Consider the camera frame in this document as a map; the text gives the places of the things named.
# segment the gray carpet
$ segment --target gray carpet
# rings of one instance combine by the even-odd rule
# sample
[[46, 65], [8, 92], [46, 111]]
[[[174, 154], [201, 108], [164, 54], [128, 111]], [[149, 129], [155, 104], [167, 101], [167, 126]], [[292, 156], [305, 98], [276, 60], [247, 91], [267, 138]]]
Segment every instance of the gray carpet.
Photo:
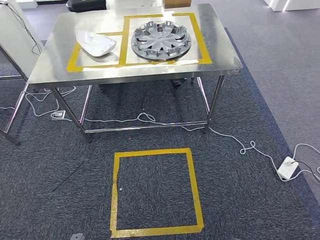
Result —
[[[263, 0], [193, 0], [211, 3], [239, 48], [291, 151], [320, 141], [320, 9], [273, 12]], [[64, 4], [23, 12], [39, 39], [47, 39]], [[301, 147], [297, 159], [318, 167], [316, 152]], [[305, 177], [320, 203], [318, 183]]]
[[[217, 80], [203, 82], [212, 97]], [[66, 99], [80, 114], [86, 90], [79, 87]], [[39, 113], [54, 107], [52, 96], [45, 104], [35, 104]], [[197, 85], [186, 82], [172, 89], [170, 82], [157, 81], [113, 85], [106, 93], [94, 87], [88, 118], [134, 118], [141, 108], [159, 122], [205, 116]], [[254, 140], [277, 165], [282, 162], [241, 75], [227, 78], [214, 125], [247, 144]], [[266, 157], [254, 151], [240, 155], [240, 146], [232, 139], [165, 128], [95, 134], [88, 144], [70, 122], [34, 117], [26, 101], [12, 132], [22, 144], [1, 140], [1, 239], [67, 240], [74, 233], [84, 233], [90, 240], [107, 239], [111, 235], [115, 152], [185, 147], [191, 148], [193, 157], [205, 228], [201, 233], [142, 239], [317, 239], [312, 220], [292, 184], [279, 181]], [[118, 186], [122, 188], [118, 191], [118, 229], [195, 223], [183, 155], [122, 159]]]

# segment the plug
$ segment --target plug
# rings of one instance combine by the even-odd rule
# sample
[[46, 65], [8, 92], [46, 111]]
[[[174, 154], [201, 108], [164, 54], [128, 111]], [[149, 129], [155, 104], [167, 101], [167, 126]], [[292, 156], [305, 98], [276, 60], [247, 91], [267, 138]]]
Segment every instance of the plug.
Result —
[[298, 162], [288, 156], [283, 160], [282, 164], [278, 169], [278, 173], [284, 179], [289, 180], [294, 173], [297, 167], [299, 165]]

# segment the yellow tape square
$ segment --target yellow tape square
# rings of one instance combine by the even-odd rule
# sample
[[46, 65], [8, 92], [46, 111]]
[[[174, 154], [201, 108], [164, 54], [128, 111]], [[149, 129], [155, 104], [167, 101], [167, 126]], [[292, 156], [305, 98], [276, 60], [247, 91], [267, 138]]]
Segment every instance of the yellow tape square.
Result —
[[[197, 63], [190, 64], [211, 64], [212, 61], [206, 47], [206, 44], [202, 37], [202, 31], [200, 30], [195, 15], [192, 12], [183, 12], [183, 13], [173, 13], [173, 17], [179, 16], [187, 16], [193, 28], [193, 32], [195, 35], [198, 43], [198, 50], [201, 54], [201, 58], [198, 59]], [[118, 67], [129, 67], [129, 66], [138, 66], [138, 65], [156, 65], [156, 64], [174, 64], [178, 62], [177, 60], [171, 61], [149, 61], [149, 62], [137, 62], [137, 63], [127, 63], [127, 52], [129, 41], [129, 29], [131, 19], [140, 19], [140, 18], [159, 18], [163, 17], [162, 14], [149, 14], [149, 15], [131, 15], [124, 16], [122, 31], [118, 32], [105, 32], [100, 33], [106, 36], [122, 36], [121, 50], [118, 57], [118, 64], [104, 64], [104, 65], [89, 65], [89, 66], [77, 66], [77, 59], [79, 55], [81, 46], [76, 42], [72, 51], [67, 66], [66, 71], [68, 73], [76, 73], [82, 72], [84, 68], [87, 69], [105, 69], [105, 68], [118, 68]]]
[[[186, 154], [186, 162], [190, 179], [191, 191], [193, 198], [194, 210], [195, 213], [196, 225], [189, 226], [173, 226], [173, 227], [158, 227], [158, 228], [143, 228], [143, 229], [125, 229], [117, 230], [118, 212], [118, 188], [117, 178], [119, 171], [120, 158], [165, 155], [165, 154]], [[195, 179], [195, 168], [193, 166], [192, 155], [189, 148], [170, 148], [157, 149], [146, 151], [129, 151], [115, 152], [114, 154], [113, 177], [111, 198], [110, 231], [111, 238], [129, 238], [129, 237], [145, 237], [158, 235], [173, 235], [173, 234], [192, 234], [200, 233], [204, 228], [202, 207], [200, 205], [199, 194], [198, 192], [197, 181]]]

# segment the black case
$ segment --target black case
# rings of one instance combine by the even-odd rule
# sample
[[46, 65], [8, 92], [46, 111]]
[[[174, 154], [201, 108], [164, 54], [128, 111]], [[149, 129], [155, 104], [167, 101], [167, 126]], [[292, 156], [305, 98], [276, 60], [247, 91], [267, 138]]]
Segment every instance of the black case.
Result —
[[106, 0], [68, 0], [66, 7], [76, 13], [106, 9]]

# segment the dark carpet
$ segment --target dark carpet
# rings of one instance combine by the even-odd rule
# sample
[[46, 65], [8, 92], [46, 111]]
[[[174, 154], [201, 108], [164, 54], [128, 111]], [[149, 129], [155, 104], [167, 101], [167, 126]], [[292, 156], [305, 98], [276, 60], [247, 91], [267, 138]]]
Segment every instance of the dark carpet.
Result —
[[[272, 156], [279, 166], [284, 156], [278, 150], [278, 139], [269, 131], [269, 123], [261, 112], [261, 103], [251, 90], [247, 72], [245, 67], [245, 74], [227, 77], [213, 126], [220, 133], [235, 135], [247, 146], [251, 140], [256, 141], [258, 149]], [[208, 99], [211, 99], [217, 80], [202, 81]], [[8, 94], [5, 102], [3, 97], [0, 99], [0, 106], [8, 107], [8, 100], [13, 106], [20, 91], [18, 83], [0, 81], [0, 89], [6, 87]], [[78, 87], [66, 99], [79, 115], [86, 91], [86, 87]], [[56, 107], [52, 96], [45, 103], [34, 104], [38, 113]], [[105, 93], [95, 86], [87, 118], [134, 119], [142, 111], [164, 123], [205, 117], [197, 84], [186, 81], [181, 87], [173, 88], [169, 81], [150, 81], [110, 85]], [[86, 122], [85, 127], [128, 124]], [[314, 215], [318, 213], [318, 205], [310, 210], [310, 205], [306, 204], [306, 199], [309, 203], [315, 199], [303, 176], [296, 183], [283, 183], [268, 158], [254, 150], [241, 155], [241, 146], [233, 139], [212, 132], [204, 134], [202, 130], [162, 128], [94, 134], [93, 142], [88, 144], [72, 122], [52, 121], [48, 115], [35, 117], [26, 101], [23, 101], [12, 134], [17, 136], [21, 145], [0, 140], [2, 240], [69, 240], [75, 233], [84, 233], [86, 240], [108, 239], [111, 236], [114, 153], [168, 148], [191, 149], [204, 229], [193, 234], [131, 239], [320, 237], [317, 230], [318, 215]], [[117, 184], [119, 230], [195, 223], [183, 154], [122, 158]], [[301, 197], [300, 189], [308, 195]]]

